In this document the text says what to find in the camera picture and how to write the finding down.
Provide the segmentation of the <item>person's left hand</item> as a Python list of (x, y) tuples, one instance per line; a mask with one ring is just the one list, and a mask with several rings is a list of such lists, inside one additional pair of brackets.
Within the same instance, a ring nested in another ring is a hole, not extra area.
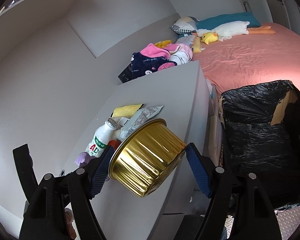
[(74, 215), (72, 213), (72, 210), (70, 210), (69, 208), (66, 207), (65, 208), (65, 216), (66, 216), (66, 222), (67, 222), (70, 237), (71, 237), (71, 239), (75, 239), (77, 237), (77, 235), (76, 235), (76, 232), (72, 225), (72, 223), (74, 221)]

